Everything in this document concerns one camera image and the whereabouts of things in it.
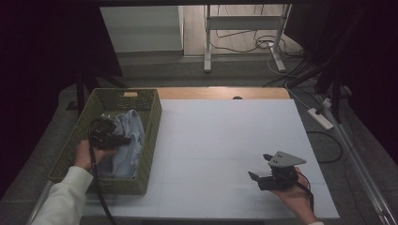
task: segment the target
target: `green plastic basket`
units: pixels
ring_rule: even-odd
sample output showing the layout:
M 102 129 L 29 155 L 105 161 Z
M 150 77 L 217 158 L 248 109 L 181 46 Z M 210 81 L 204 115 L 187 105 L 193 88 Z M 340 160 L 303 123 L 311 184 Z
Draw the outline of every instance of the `green plastic basket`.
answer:
M 76 146 L 80 140 L 88 138 L 88 127 L 92 120 L 100 118 L 103 113 L 115 117 L 131 109 L 140 114 L 145 131 L 145 143 L 135 176 L 131 179 L 101 178 L 99 184 L 104 194 L 144 195 L 161 122 L 161 102 L 156 89 L 95 89 L 53 166 L 49 179 L 54 183 L 64 179 L 69 167 L 74 164 Z M 96 192 L 94 184 L 87 192 Z

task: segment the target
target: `white tabletop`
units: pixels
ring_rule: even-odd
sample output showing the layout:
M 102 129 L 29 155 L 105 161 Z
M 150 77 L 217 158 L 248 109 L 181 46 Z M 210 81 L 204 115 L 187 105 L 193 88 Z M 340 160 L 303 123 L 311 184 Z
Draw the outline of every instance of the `white tabletop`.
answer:
M 294 215 L 248 171 L 269 175 L 263 154 L 304 158 L 315 214 L 338 218 L 328 186 L 291 99 L 162 100 L 146 195 L 106 195 L 115 217 L 268 219 Z M 85 216 L 104 215 L 88 195 Z

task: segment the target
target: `cloth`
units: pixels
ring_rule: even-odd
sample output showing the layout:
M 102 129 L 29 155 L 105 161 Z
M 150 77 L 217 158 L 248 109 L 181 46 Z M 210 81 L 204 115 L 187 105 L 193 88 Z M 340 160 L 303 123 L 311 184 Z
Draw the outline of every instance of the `cloth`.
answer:
M 51 187 L 49 197 L 38 212 L 33 225 L 79 224 L 93 176 L 80 167 L 70 167 L 61 183 Z
M 115 135 L 131 138 L 128 145 L 117 148 L 113 157 L 106 158 L 98 165 L 99 177 L 132 178 L 135 175 L 143 149 L 145 133 L 140 115 L 135 110 L 118 115 L 114 123 Z

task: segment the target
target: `human hand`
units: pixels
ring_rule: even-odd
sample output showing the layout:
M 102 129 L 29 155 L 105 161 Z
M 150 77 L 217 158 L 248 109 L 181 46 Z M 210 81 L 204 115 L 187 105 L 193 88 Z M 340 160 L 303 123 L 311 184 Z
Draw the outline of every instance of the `human hand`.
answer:
M 81 140 L 79 145 L 76 148 L 76 159 L 75 159 L 75 166 L 81 167 L 85 170 L 90 170 L 91 168 L 91 157 L 90 157 L 90 143 L 88 140 Z M 109 156 L 113 156 L 116 154 L 117 151 L 114 150 L 99 150 L 94 148 L 94 155 L 96 156 L 96 161 L 99 163 L 104 158 Z
M 298 173 L 301 173 L 298 167 L 295 167 L 295 169 Z M 298 182 L 305 187 L 309 186 L 307 180 L 301 174 L 298 174 Z M 319 221 L 311 209 L 310 197 L 300 187 L 292 186 L 288 189 L 272 190 L 271 192 L 278 196 L 303 224 Z

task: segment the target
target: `power strip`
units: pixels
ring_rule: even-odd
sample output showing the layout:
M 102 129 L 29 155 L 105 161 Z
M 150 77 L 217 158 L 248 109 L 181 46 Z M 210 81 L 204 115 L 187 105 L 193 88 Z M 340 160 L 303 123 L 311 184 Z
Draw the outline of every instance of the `power strip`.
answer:
M 325 130 L 330 130 L 332 128 L 334 128 L 334 125 L 329 122 L 329 120 L 327 118 L 325 118 L 322 114 L 316 114 L 316 109 L 312 108 L 309 111 L 307 111 L 307 113 L 314 119 L 316 120 L 316 122 L 318 122 L 318 124 L 320 126 L 322 126 L 322 128 L 324 128 Z

